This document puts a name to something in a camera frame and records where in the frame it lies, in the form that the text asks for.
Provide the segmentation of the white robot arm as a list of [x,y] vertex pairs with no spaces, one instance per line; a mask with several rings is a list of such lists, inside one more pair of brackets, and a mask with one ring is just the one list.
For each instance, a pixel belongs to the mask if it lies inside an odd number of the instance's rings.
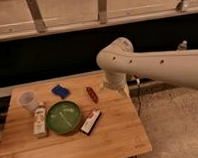
[[110,89],[124,88],[130,74],[198,90],[198,49],[134,52],[131,41],[119,37],[100,50],[96,60]]

